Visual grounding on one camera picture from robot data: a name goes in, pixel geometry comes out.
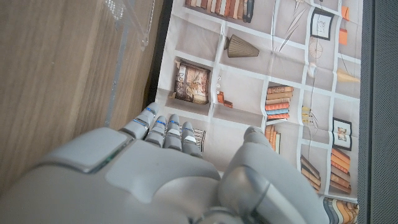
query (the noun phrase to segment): clear plastic container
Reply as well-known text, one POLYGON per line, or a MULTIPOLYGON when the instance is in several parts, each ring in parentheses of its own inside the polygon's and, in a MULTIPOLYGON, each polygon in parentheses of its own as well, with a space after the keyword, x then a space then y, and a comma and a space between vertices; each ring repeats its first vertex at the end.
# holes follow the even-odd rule
POLYGON ((144 51, 149 42, 155 0, 105 0, 105 4, 117 21, 137 32, 141 50, 144 51))

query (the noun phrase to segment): book spine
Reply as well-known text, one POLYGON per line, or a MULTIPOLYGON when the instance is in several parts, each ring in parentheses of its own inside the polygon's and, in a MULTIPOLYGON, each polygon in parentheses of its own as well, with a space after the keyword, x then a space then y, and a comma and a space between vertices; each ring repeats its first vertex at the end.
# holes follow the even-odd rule
POLYGON ((293 92, 267 94, 267 100, 292 97, 293 92))
POLYGON ((216 12, 217 15, 220 14, 221 1, 222 1, 222 0, 216 0, 215 12, 216 12))
POLYGON ((269 115, 268 119, 282 119, 282 118, 289 118, 289 114, 274 114, 274 115, 269 115))
POLYGON ((243 22, 246 22, 248 18, 248 0, 244 0, 243 2, 243 22))
POLYGON ((270 87, 267 90, 268 94, 273 94, 273 93, 285 93, 285 92, 290 92, 293 91, 293 87, 291 86, 274 86, 270 87))
POLYGON ((274 115, 274 114, 284 114, 288 113, 289 109, 279 109, 279 110, 267 110, 266 113, 267 115, 274 115))
POLYGON ((238 19, 238 9, 239 9, 239 0, 235 0, 234 15, 232 16, 232 18, 238 19))
POLYGON ((330 181, 330 185, 331 185, 332 187, 334 187, 334 188, 337 188, 337 189, 339 189, 339 190, 342 190, 342 191, 346 192, 347 194, 350 194, 350 193, 351 193, 351 188, 347 188, 347 187, 341 186, 340 184, 337 184, 337 183, 334 182, 334 181, 330 181))
POLYGON ((321 186, 321 181, 318 180, 314 175, 310 174, 308 171, 306 171, 304 168, 301 168, 301 173, 308 179, 312 180, 315 184, 318 186, 321 186))
POLYGON ((338 177, 342 178, 343 180, 346 180, 349 182, 349 173, 346 174, 334 166, 331 167, 331 172, 334 173, 335 175, 337 175, 338 177))
POLYGON ((289 103, 290 98, 280 98, 280 99, 274 99, 274 100, 266 100, 266 105, 273 105, 273 104, 278 104, 278 103, 289 103))
POLYGON ((243 1, 244 0, 239 0, 238 19, 240 19, 240 20, 243 19, 243 1))
POLYGON ((201 0, 200 7, 201 7, 202 9, 206 9, 206 8, 207 8, 207 0, 201 0))
POLYGON ((266 110, 279 110, 289 108, 289 103, 277 103, 273 105, 266 105, 266 110))
POLYGON ((231 0, 231 3, 229 4, 229 14, 228 14, 228 16, 231 17, 231 18, 234 17, 235 2, 236 2, 236 0, 231 0))
POLYGON ((220 13, 219 13, 220 16, 225 15, 226 1, 227 0, 221 0, 220 13))
POLYGON ((337 158, 337 156, 335 155, 331 155, 331 160, 337 164, 339 164, 340 166, 344 167, 345 169, 349 170, 349 164, 342 161, 341 159, 337 158))
POLYGON ((308 177, 305 177, 309 182, 310 182, 310 184, 311 184, 311 186, 313 187, 313 188, 315 188, 315 190, 320 190, 321 189, 321 187, 320 186, 318 186, 317 184, 315 184, 312 180, 310 180, 308 177))
POLYGON ((349 164, 349 162, 350 162, 350 159, 349 159, 349 156, 347 156, 346 154, 344 154, 343 152, 341 152, 340 150, 338 150, 338 149, 331 149, 331 153, 333 154, 333 155, 335 155, 337 158, 339 158, 339 159, 341 159, 342 161, 344 161, 344 162, 346 162, 346 163, 348 163, 349 164))
POLYGON ((225 2, 225 12, 224 12, 224 16, 225 17, 229 16, 230 10, 231 10, 231 0, 226 0, 226 2, 225 2))
POLYGON ((246 17, 246 22, 250 23, 253 18, 253 10, 254 10, 254 0, 248 0, 248 15, 246 17))
POLYGON ((337 164, 337 163, 335 163, 335 162, 333 162, 333 161, 331 161, 331 165, 334 166, 334 167, 336 167, 337 169, 343 171, 345 174, 348 173, 348 170, 347 170, 347 169, 345 169, 344 167, 340 166, 339 164, 337 164))
POLYGON ((272 139, 272 149, 274 151, 276 151, 275 145, 276 145, 276 131, 274 131, 274 135, 273 135, 273 139, 272 139))
POLYGON ((347 188, 349 187, 349 182, 348 181, 343 180, 342 178, 338 177, 335 174, 331 174, 330 175, 330 180, 336 182, 337 184, 340 184, 343 187, 347 187, 347 188))
POLYGON ((211 5, 213 1, 212 0, 207 0, 207 6, 206 6, 206 12, 211 13, 211 5))

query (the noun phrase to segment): orange book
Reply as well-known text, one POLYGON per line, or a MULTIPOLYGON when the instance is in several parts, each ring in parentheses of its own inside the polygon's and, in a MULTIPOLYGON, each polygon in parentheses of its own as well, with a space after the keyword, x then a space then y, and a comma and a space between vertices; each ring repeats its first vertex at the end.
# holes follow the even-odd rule
POLYGON ((272 125, 266 126, 266 138, 268 139, 268 141, 271 138, 271 127, 272 127, 272 125))
POLYGON ((331 155, 331 160, 337 164, 339 164, 340 166, 342 166, 344 169, 349 170, 349 164, 342 161, 341 159, 337 158, 337 156, 335 155, 331 155))
POLYGON ((333 148, 331 149, 331 153, 335 155, 337 158, 349 164, 350 162, 349 156, 347 156, 345 153, 341 152, 338 149, 333 149, 333 148))
POLYGON ((266 105, 266 110, 278 110, 289 108, 289 103, 277 103, 274 105, 266 105))
POLYGON ((268 119, 282 119, 282 118, 289 118, 289 114, 273 114, 273 115, 268 115, 268 119))
POLYGON ((346 192, 347 194, 350 194, 350 193, 351 193, 351 186, 350 186, 350 187, 343 187, 343 186, 341 186, 340 184, 337 184, 337 183, 334 182, 334 181, 331 181, 331 182, 330 182, 330 185, 331 185, 332 187, 334 187, 334 188, 337 188, 337 189, 339 189, 339 190, 342 190, 342 191, 346 192))
POLYGON ((273 86, 268 88, 267 93, 268 94, 285 93, 290 91, 293 91, 293 87, 291 86, 273 86))
POLYGON ((272 148, 275 151, 275 144, 276 144, 276 131, 274 131, 274 135, 272 136, 272 148))
POLYGON ((331 162, 331 165, 332 165, 332 166, 334 166, 334 167, 336 167, 337 169, 343 171, 345 174, 348 173, 348 169, 345 169, 344 167, 340 166, 339 164, 337 164, 337 163, 335 163, 335 162, 333 162, 333 161, 330 161, 330 162, 331 162))
POLYGON ((343 187, 349 187, 349 182, 346 180, 343 180, 342 178, 338 177, 335 174, 330 174, 330 180, 336 182, 337 184, 340 184, 343 187))
POLYGON ((220 13, 221 1, 222 1, 222 0, 217 0, 217 2, 216 2, 216 11, 215 11, 215 13, 217 13, 217 14, 220 13))
POLYGON ((315 188, 315 190, 320 190, 321 189, 321 187, 320 186, 318 186, 316 183, 314 183, 312 180, 310 180, 308 177, 305 177, 309 182, 310 182, 310 184, 311 184, 311 186, 313 187, 313 188, 315 188))
POLYGON ((343 19, 349 21, 349 7, 342 6, 341 7, 341 15, 343 16, 343 19))
POLYGON ((235 2, 236 2, 236 0, 231 0, 231 4, 229 5, 229 14, 228 14, 228 16, 231 17, 231 18, 234 17, 235 2))
POLYGON ((340 28, 340 33, 338 34, 338 42, 343 45, 347 45, 347 38, 347 30, 340 28))
POLYGON ((318 180, 314 175, 310 174, 308 171, 306 171, 304 168, 301 168, 301 173, 308 179, 310 179, 312 182, 314 182, 316 185, 321 186, 321 181, 318 180))
POLYGON ((225 2, 225 12, 224 16, 228 17, 229 16, 229 10, 231 9, 231 0, 226 0, 225 2))
POLYGON ((238 19, 240 20, 243 19, 243 1, 244 0, 239 0, 239 6, 238 6, 238 19))

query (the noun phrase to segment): bookshelf illustration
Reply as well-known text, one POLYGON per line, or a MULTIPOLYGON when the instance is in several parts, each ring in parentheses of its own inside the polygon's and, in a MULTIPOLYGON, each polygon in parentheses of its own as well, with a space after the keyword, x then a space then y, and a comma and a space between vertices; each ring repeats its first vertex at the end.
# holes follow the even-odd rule
MULTIPOLYGON (((233 150, 228 149, 227 152, 222 153, 211 152, 206 151, 206 145, 204 147, 205 158, 213 163, 217 163, 217 160, 221 161, 220 164, 216 164, 220 169, 228 164, 228 159, 238 149, 236 145, 242 141, 242 139, 236 140, 236 138, 248 127, 260 127, 264 133, 267 132, 267 129, 273 128, 271 144, 275 143, 275 151, 277 151, 278 142, 279 154, 299 172, 302 172, 304 167, 304 170, 311 170, 312 166, 314 172, 320 173, 320 179, 317 179, 320 181, 320 185, 315 187, 319 188, 317 190, 320 194, 356 202, 357 189, 355 188, 358 183, 355 178, 358 176, 358 144, 355 145, 357 141, 355 137, 358 136, 353 133, 353 150, 351 152, 343 151, 350 157, 350 181, 348 181, 352 189, 350 194, 333 186, 333 182, 336 180, 334 175, 337 171, 333 168, 331 159, 333 156, 332 118, 340 117, 351 121, 353 130, 358 129, 354 125, 353 119, 358 119, 359 111, 357 117, 347 114, 350 111, 356 111, 357 107, 359 109, 359 92, 347 91, 345 86, 355 89, 359 84, 338 82, 336 73, 339 68, 344 67, 345 63, 347 69, 350 70, 348 73, 360 78, 358 68, 360 68, 361 60, 355 58, 358 54, 346 55, 344 49, 346 46, 341 46, 339 43, 340 26, 342 26, 342 20, 343 22, 345 20, 341 18, 341 7, 349 4, 352 3, 343 0, 336 2, 333 8, 325 8, 335 15, 332 23, 335 28, 330 34, 331 39, 322 40, 320 44, 324 49, 322 56, 330 54, 332 57, 321 56, 318 58, 317 60, 325 62, 328 69, 317 67, 316 74, 311 74, 311 76, 308 71, 311 69, 310 62, 313 58, 308 51, 308 46, 314 41, 313 37, 309 33, 297 33, 285 42, 285 37, 280 34, 280 31, 272 27, 270 23, 264 23, 264 21, 273 20, 274 8, 280 11, 282 8, 286 8, 287 11, 293 10, 285 12, 293 14, 296 7, 295 1, 256 1, 251 22, 220 16, 212 12, 211 9, 208 12, 207 6, 206 9, 197 5, 188 6, 185 4, 185 0, 174 1, 170 18, 173 29, 169 28, 167 34, 156 96, 156 101, 160 104, 160 114, 177 113, 184 120, 191 121, 193 124, 205 124, 200 129, 206 131, 207 138, 212 134, 218 136, 219 134, 215 133, 215 130, 236 132, 237 135, 231 135, 234 138, 229 140, 233 144, 228 144, 228 141, 225 140, 228 144, 225 148, 234 148, 233 150), (226 38, 230 38, 232 35, 244 39, 259 49, 258 57, 229 58, 224 46, 226 38), (174 92, 174 80, 177 72, 175 61, 181 60, 211 71, 208 104, 198 105, 167 97, 174 92), (283 96, 267 99, 269 95, 280 93, 272 93, 269 90, 280 91, 278 89, 281 88, 283 88, 283 96), (225 101, 231 103, 230 106, 225 105, 225 101), (303 122, 303 106, 310 108, 316 116, 318 120, 316 127, 312 123, 303 122), (283 118, 272 119, 274 114, 270 113, 275 111, 270 112, 271 109, 283 110, 287 113, 282 113, 286 114, 283 118), (278 141, 274 140, 274 134, 279 138, 278 141), (303 154, 304 150, 318 153, 322 158, 323 165, 312 161, 311 157, 308 158, 306 154, 303 154), (303 166, 302 157, 309 162, 307 165, 303 166)), ((316 1, 298 5, 298 11, 306 9, 300 18, 300 26, 310 25, 310 18, 316 7, 320 7, 316 1)), ((278 15, 275 15, 275 19, 281 15, 282 13, 279 12, 278 15)), ((355 17, 356 15, 351 12, 350 16, 355 17)))

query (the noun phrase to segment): shelf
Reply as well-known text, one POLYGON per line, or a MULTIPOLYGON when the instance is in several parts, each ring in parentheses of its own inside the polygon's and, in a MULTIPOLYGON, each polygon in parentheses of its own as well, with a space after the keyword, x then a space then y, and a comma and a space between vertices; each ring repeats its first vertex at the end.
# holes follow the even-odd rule
POLYGON ((221 86, 220 91, 224 93, 224 100, 232 102, 235 109, 262 115, 261 95, 264 80, 224 70, 220 71, 220 76, 218 84, 221 86))
POLYGON ((173 37, 177 41, 176 50, 212 62, 215 60, 220 38, 218 32, 212 32, 178 17, 174 18, 174 22, 178 24, 178 29, 184 30, 173 37))
MULTIPOLYGON (((342 58, 338 58, 337 65, 339 69, 350 74, 351 76, 359 79, 361 78, 361 64, 350 62, 342 58)), ((336 92, 359 99, 361 94, 361 83, 337 81, 336 92)))
POLYGON ((250 113, 236 108, 228 108, 223 105, 214 105, 214 118, 241 123, 248 126, 261 127, 262 114, 250 113))
POLYGON ((321 177, 319 193, 324 194, 326 185, 328 184, 328 150, 302 144, 301 155, 303 155, 303 157, 306 158, 306 160, 309 161, 317 171, 319 171, 321 177))

